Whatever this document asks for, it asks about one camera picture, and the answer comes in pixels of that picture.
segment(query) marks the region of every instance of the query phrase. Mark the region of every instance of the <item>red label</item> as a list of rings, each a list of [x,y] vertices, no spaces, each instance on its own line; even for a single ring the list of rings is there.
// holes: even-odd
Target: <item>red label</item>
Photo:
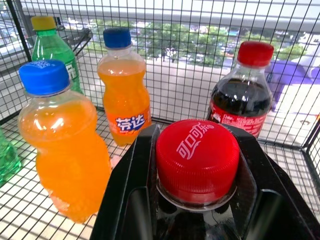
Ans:
[[[238,116],[230,114],[217,107],[212,100],[210,101],[210,108],[210,119],[215,119],[221,124],[228,124],[230,126],[246,130],[256,138],[258,137],[267,117],[267,114],[262,116]]]
[[[150,106],[134,116],[106,113],[110,131],[118,135],[135,135],[151,125]]]

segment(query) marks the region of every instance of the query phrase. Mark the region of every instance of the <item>coca-cola logo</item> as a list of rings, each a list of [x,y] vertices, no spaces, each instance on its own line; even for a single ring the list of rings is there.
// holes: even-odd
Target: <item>coca-cola logo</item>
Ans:
[[[201,143],[201,140],[205,133],[209,129],[214,129],[215,127],[210,124],[201,124],[198,122],[193,125],[191,130],[189,131],[188,136],[184,140],[181,141],[179,146],[176,149],[176,152],[180,154],[183,159],[191,159],[195,153],[197,146]]]

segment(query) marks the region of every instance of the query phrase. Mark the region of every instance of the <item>green soda bottle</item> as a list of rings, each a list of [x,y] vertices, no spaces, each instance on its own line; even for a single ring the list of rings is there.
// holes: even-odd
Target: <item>green soda bottle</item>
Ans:
[[[31,18],[31,23],[36,32],[32,61],[55,59],[64,62],[72,81],[71,89],[83,94],[80,88],[76,56],[57,34],[54,18],[52,16],[34,16]]]
[[[0,187],[21,168],[17,151],[0,129]]]

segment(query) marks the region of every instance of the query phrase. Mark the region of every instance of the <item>purple object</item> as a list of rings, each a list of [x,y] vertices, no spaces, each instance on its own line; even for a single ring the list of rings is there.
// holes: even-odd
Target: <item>purple object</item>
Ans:
[[[319,71],[319,67],[313,69],[311,72],[312,78],[310,78],[306,70],[296,62],[272,61],[265,69],[265,78],[273,95],[272,111],[276,112],[277,103],[285,86],[292,84],[320,85]]]

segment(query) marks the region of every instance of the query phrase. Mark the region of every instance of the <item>large coca-cola bottle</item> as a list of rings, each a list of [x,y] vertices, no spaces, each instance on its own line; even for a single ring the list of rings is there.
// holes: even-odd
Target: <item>large coca-cola bottle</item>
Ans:
[[[235,68],[211,93],[207,120],[235,126],[258,137],[272,102],[265,67],[273,52],[274,47],[264,42],[241,44]]]

